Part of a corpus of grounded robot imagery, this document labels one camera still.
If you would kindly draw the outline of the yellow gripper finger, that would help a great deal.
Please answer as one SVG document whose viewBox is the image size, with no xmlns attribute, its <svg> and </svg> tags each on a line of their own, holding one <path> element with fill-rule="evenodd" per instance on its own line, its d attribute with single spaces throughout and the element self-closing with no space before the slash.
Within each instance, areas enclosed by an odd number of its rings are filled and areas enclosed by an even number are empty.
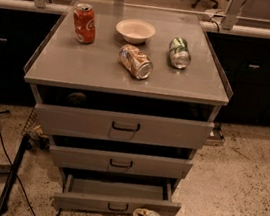
<svg viewBox="0 0 270 216">
<path fill-rule="evenodd" d="M 132 213 L 133 216 L 148 216 L 150 214 L 150 210 L 145 208 L 136 208 Z"/>
</svg>

